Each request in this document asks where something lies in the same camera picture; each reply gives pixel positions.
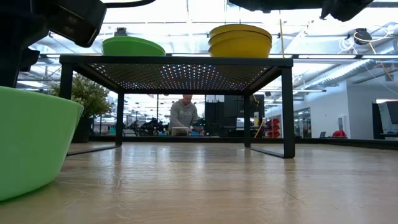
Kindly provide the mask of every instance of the yellow cable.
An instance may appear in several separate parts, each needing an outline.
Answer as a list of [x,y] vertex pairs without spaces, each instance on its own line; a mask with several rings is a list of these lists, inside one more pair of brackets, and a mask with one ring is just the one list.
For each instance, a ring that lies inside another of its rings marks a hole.
[[[376,53],[376,50],[375,50],[374,47],[373,47],[373,44],[372,44],[372,43],[369,43],[369,45],[371,46],[373,53],[374,53],[374,54],[377,54],[377,53]],[[383,65],[383,63],[380,62],[380,64],[381,64],[381,66],[383,67],[384,71],[387,73],[388,77],[390,77],[391,81],[393,81],[394,83],[396,83],[396,84],[398,85],[398,82],[396,82],[396,81],[394,80],[394,78],[393,78],[393,77],[391,76],[391,74],[387,71],[387,69],[385,68],[385,66]]]
[[285,47],[284,47],[284,33],[282,31],[282,14],[279,10],[279,28],[280,28],[280,40],[282,41],[282,57],[285,58]]
[[259,132],[260,132],[260,130],[261,130],[261,128],[262,128],[262,123],[263,123],[263,122],[264,122],[264,118],[262,119],[261,124],[260,124],[260,126],[259,126],[259,129],[257,130],[257,133],[256,133],[256,135],[254,136],[254,138],[256,138],[257,135],[259,134]]
[[259,102],[257,101],[256,96],[254,96],[254,94],[253,94],[253,98],[254,98],[254,101],[256,102],[256,104],[259,104]]
[[364,39],[360,39],[359,37],[357,37],[357,36],[356,36],[357,33],[358,33],[358,32],[355,32],[355,33],[354,33],[354,38],[357,39],[357,40],[363,41],[363,42],[369,42],[369,43],[371,43],[371,42],[376,42],[376,41],[379,41],[379,40],[382,40],[382,39],[385,39],[385,38],[386,38],[386,37],[382,37],[382,38],[378,38],[378,39],[376,39],[376,40],[364,40]]

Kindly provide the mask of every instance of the fluorescent light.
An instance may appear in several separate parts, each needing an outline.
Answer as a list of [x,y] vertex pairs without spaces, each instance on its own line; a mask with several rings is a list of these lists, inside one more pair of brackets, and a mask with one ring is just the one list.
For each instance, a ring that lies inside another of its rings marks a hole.
[[391,101],[398,101],[398,99],[376,99],[376,103],[385,103],[385,102],[391,102]]
[[23,85],[29,85],[29,86],[37,87],[37,88],[46,86],[46,85],[44,85],[42,83],[35,82],[35,81],[17,81],[17,82],[20,83],[20,84],[23,84]]
[[[285,58],[291,58],[293,55],[285,55]],[[269,56],[268,56],[268,58],[283,58],[284,56],[283,55],[280,55],[280,54],[277,54],[277,55],[274,55],[274,54],[270,54]]]
[[178,57],[210,57],[209,54],[172,54],[172,56],[178,56]]
[[398,55],[363,55],[362,58],[368,59],[398,59]]
[[[265,90],[261,89],[259,90],[260,92],[281,92],[282,90]],[[320,93],[320,92],[326,92],[326,90],[293,90],[293,93]]]
[[47,54],[46,56],[48,58],[59,58],[60,57],[60,55],[58,55],[58,54]]
[[356,55],[299,55],[298,58],[323,58],[323,59],[343,59],[343,58],[355,58]]
[[102,54],[80,54],[82,56],[102,56]]
[[20,90],[26,90],[26,91],[40,91],[40,89],[35,89],[35,88],[21,88]]

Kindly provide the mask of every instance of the wooden floor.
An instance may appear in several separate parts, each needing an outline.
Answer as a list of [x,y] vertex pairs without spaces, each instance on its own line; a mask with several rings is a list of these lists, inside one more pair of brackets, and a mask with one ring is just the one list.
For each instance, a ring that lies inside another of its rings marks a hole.
[[303,144],[283,160],[242,144],[124,143],[67,157],[56,181],[0,203],[2,224],[397,220],[397,151]]

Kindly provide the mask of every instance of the gray hoodie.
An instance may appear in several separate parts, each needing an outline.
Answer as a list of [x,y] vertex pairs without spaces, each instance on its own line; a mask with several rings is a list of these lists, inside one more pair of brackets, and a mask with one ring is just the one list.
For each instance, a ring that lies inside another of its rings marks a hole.
[[172,127],[187,127],[189,128],[194,122],[198,120],[197,107],[192,103],[184,106],[182,100],[173,103],[170,110],[169,131]]

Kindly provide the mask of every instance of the table leg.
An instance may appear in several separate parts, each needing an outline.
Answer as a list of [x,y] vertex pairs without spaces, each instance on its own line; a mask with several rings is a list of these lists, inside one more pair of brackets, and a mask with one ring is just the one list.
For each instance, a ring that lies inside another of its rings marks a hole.
[[61,68],[60,97],[72,98],[73,65],[65,64]]
[[118,95],[118,110],[116,116],[116,145],[121,146],[123,141],[123,109],[124,93]]
[[244,113],[244,147],[251,146],[250,138],[250,95],[243,96],[243,113]]
[[295,155],[294,116],[293,116],[292,69],[282,68],[282,116],[284,132],[284,158]]

